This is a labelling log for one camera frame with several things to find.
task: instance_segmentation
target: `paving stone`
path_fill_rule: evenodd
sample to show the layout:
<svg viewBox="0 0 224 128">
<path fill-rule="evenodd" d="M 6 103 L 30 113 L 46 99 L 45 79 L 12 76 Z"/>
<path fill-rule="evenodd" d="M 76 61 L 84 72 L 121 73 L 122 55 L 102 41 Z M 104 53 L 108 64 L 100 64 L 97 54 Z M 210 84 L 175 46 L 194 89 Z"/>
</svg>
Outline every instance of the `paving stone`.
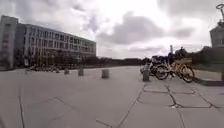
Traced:
<svg viewBox="0 0 224 128">
<path fill-rule="evenodd" d="M 144 90 L 147 92 L 168 92 L 167 88 L 163 85 L 149 85 Z"/>
<path fill-rule="evenodd" d="M 94 120 L 84 116 L 77 111 L 70 111 L 61 118 L 46 123 L 42 128 L 109 128 Z"/>
<path fill-rule="evenodd" d="M 206 101 L 194 94 L 172 94 L 176 103 L 182 107 L 210 107 Z"/>
<path fill-rule="evenodd" d="M 185 128 L 224 128 L 224 116 L 215 108 L 179 108 Z"/>
<path fill-rule="evenodd" d="M 208 102 L 213 104 L 216 107 L 223 107 L 224 108 L 224 95 L 222 93 L 203 93 L 201 94 L 203 98 L 205 98 Z"/>
<path fill-rule="evenodd" d="M 40 128 L 45 123 L 60 118 L 70 110 L 70 107 L 56 99 L 26 108 L 24 112 L 26 127 Z"/>
<path fill-rule="evenodd" d="M 132 106 L 125 93 L 102 87 L 59 97 L 66 104 L 110 126 L 117 126 Z"/>
<path fill-rule="evenodd" d="M 137 103 L 121 128 L 183 128 L 183 125 L 176 109 Z"/>
<path fill-rule="evenodd" d="M 194 91 L 190 87 L 185 87 L 182 85 L 170 85 L 169 86 L 170 92 L 172 93 L 187 93 L 192 94 Z"/>
<path fill-rule="evenodd" d="M 173 100 L 167 93 L 151 93 L 142 92 L 139 98 L 141 103 L 150 104 L 152 106 L 171 106 Z"/>
<path fill-rule="evenodd" d="M 0 128 L 22 128 L 18 98 L 0 97 L 0 123 Z"/>
<path fill-rule="evenodd" d="M 218 108 L 219 112 L 224 115 L 224 108 Z"/>
</svg>

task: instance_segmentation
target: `stone bollard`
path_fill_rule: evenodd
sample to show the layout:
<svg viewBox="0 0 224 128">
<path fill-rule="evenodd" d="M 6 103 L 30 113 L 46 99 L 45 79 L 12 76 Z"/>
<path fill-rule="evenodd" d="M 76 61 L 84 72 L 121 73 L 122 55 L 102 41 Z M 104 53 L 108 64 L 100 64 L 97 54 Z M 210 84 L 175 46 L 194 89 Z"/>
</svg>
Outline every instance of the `stone bollard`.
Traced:
<svg viewBox="0 0 224 128">
<path fill-rule="evenodd" d="M 109 69 L 102 69 L 102 79 L 109 79 L 109 78 L 110 78 Z"/>
<path fill-rule="evenodd" d="M 65 69 L 64 74 L 65 74 L 65 75 L 68 75 L 68 74 L 69 74 L 69 70 L 68 70 L 67 68 Z"/>
<path fill-rule="evenodd" d="M 83 70 L 83 68 L 80 68 L 78 70 L 78 76 L 84 76 L 84 70 Z"/>
<path fill-rule="evenodd" d="M 143 76 L 142 80 L 144 82 L 148 82 L 149 81 L 149 70 L 144 70 L 142 76 Z"/>
</svg>

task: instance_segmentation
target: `building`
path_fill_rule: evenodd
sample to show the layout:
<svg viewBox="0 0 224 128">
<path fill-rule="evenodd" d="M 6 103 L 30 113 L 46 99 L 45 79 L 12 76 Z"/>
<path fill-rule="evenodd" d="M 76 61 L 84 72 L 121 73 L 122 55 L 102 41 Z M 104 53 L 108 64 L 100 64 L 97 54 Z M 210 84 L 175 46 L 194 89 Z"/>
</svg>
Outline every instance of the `building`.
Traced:
<svg viewBox="0 0 224 128">
<path fill-rule="evenodd" d="M 55 57 L 58 51 L 77 59 L 96 56 L 96 42 L 49 28 L 22 24 L 17 18 L 1 17 L 0 56 L 7 56 L 10 67 L 13 67 L 15 56 Z"/>
<path fill-rule="evenodd" d="M 210 31 L 212 48 L 224 47 L 224 23 L 218 25 Z"/>
</svg>

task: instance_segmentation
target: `pavement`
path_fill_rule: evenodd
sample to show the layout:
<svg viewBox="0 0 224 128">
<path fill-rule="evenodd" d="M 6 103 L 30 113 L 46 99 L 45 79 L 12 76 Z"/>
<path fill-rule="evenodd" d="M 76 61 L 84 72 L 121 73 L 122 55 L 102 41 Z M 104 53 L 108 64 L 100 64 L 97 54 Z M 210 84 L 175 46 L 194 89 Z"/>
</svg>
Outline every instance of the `pavement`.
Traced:
<svg viewBox="0 0 224 128">
<path fill-rule="evenodd" d="M 224 87 L 109 70 L 0 72 L 0 128 L 224 128 Z"/>
<path fill-rule="evenodd" d="M 194 70 L 195 82 L 205 86 L 224 86 L 221 72 L 211 72 L 204 70 Z"/>
</svg>

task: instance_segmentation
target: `bicycle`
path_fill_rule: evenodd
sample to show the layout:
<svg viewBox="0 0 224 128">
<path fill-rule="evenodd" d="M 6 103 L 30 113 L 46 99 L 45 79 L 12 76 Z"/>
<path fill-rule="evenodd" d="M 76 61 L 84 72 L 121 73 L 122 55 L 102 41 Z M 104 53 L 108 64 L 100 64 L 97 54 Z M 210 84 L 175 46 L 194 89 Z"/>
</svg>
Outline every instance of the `bicycle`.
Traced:
<svg viewBox="0 0 224 128">
<path fill-rule="evenodd" d="M 191 83 L 195 77 L 193 69 L 189 65 L 187 65 L 191 62 L 191 59 L 185 58 L 181 60 L 175 60 L 172 65 L 169 65 L 168 63 L 160 65 L 157 67 L 156 77 L 159 80 L 164 80 L 168 77 L 168 75 L 174 77 L 175 74 L 176 76 L 179 76 L 181 79 L 183 79 L 185 82 Z"/>
</svg>

